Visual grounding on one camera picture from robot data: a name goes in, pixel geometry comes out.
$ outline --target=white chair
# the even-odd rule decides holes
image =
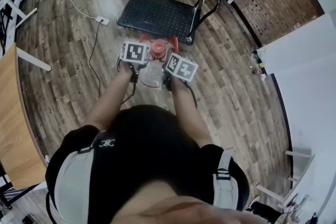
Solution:
[[[261,190],[263,193],[266,193],[267,195],[273,197],[274,199],[278,200],[280,203],[278,204],[278,207],[280,208],[286,208],[287,203],[289,201],[291,201],[293,199],[293,197],[300,192],[300,189],[302,189],[304,191],[304,186],[307,183],[307,180],[305,180],[307,178],[306,174],[307,174],[307,170],[310,168],[312,161],[314,160],[314,155],[307,155],[307,154],[301,154],[301,153],[295,153],[292,151],[286,151],[285,152],[286,155],[290,155],[290,156],[297,156],[297,157],[304,157],[304,158],[308,158],[308,162],[303,170],[303,173],[301,174],[301,176],[299,177],[299,179],[294,179],[292,177],[288,177],[288,179],[290,181],[295,182],[292,189],[289,191],[289,193],[287,193],[286,196],[280,196],[276,193],[274,193],[273,191],[270,191],[269,189],[261,186],[261,185],[257,185],[257,189]]]

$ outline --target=hand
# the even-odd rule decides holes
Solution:
[[[119,62],[119,73],[125,75],[131,79],[133,72],[127,62],[120,60]]]

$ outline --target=logo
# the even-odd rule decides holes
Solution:
[[[104,147],[104,146],[110,146],[110,147],[113,147],[114,146],[114,142],[115,142],[115,139],[111,139],[111,140],[103,140],[101,141],[101,144],[99,145],[99,147]]]

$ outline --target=wooden table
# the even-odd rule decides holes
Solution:
[[[0,160],[15,189],[45,180],[46,163],[30,127],[19,83],[16,45],[0,60]]]

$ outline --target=backpack strap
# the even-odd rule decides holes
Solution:
[[[229,173],[229,165],[234,149],[224,150],[219,161],[217,174],[213,175],[214,206],[225,209],[237,209],[238,184]]]

